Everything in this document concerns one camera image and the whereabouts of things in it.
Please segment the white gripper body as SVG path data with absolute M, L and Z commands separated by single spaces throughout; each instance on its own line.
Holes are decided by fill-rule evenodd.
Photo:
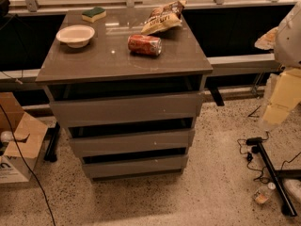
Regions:
M 276 83 L 262 119 L 267 123 L 283 123 L 301 102 L 301 70 L 292 68 L 276 77 Z

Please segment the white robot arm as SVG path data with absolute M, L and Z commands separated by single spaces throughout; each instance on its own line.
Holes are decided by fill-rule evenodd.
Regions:
M 301 102 L 301 2 L 297 2 L 280 24 L 262 35 L 255 47 L 274 51 L 275 61 L 284 66 L 276 77 L 261 119 L 270 125 L 283 123 Z

